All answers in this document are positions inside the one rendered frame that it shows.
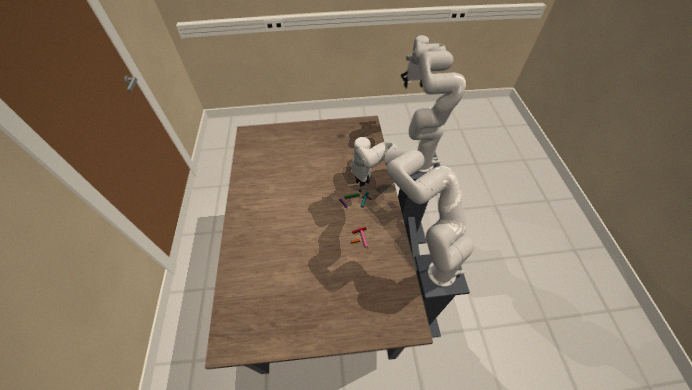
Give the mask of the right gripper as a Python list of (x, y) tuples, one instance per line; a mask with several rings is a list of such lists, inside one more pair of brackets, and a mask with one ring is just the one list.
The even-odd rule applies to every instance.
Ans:
[[(406, 75), (406, 77), (404, 77), (405, 75)], [(407, 68), (407, 71), (405, 73), (401, 74), (401, 77), (404, 81), (404, 87), (406, 89), (407, 89), (407, 85), (408, 85), (409, 80), (420, 80), (420, 87), (422, 88), (421, 77), (420, 77), (420, 72), (419, 72), (419, 65), (413, 64), (410, 61), (408, 68)]]

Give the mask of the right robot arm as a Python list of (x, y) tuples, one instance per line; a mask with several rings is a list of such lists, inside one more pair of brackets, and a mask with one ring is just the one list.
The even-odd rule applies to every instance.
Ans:
[(440, 163), (437, 157), (433, 157), (444, 133), (444, 124), (463, 97), (466, 82), (464, 76), (458, 73), (431, 73), (447, 70), (453, 64), (453, 56), (446, 51), (444, 45), (429, 44), (428, 37), (419, 35), (415, 38), (413, 51), (414, 56), (413, 53), (407, 54), (406, 60), (416, 65), (419, 62), (424, 92), (444, 94), (435, 102), (434, 107), (416, 110), (409, 126), (409, 137), (420, 140), (418, 151), (425, 158), (424, 165), (418, 172), (426, 173), (433, 169), (434, 164)]

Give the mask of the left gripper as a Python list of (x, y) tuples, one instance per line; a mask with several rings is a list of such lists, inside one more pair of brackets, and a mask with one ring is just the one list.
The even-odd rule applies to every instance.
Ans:
[[(353, 167), (354, 166), (354, 167)], [(365, 185), (366, 183), (370, 183), (370, 175), (371, 175), (371, 169), (366, 168), (366, 167), (358, 167), (354, 164), (354, 158), (351, 163), (351, 172), (353, 175), (356, 177), (356, 183), (359, 183), (360, 181), (360, 187)]]

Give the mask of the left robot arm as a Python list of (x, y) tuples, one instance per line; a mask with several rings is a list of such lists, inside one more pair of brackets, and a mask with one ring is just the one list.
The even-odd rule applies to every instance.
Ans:
[(417, 150), (396, 148), (392, 142), (382, 142), (371, 148), (368, 138), (359, 137), (354, 142), (354, 164), (372, 168), (384, 160), (389, 177), (417, 204), (424, 204), (440, 193), (439, 220), (426, 232), (432, 259), (428, 276), (438, 286), (450, 286), (456, 275), (465, 274), (464, 269), (458, 269), (474, 250), (473, 240), (464, 234), (466, 222), (460, 182), (445, 166), (433, 168), (414, 181), (410, 176), (422, 168), (423, 154)]

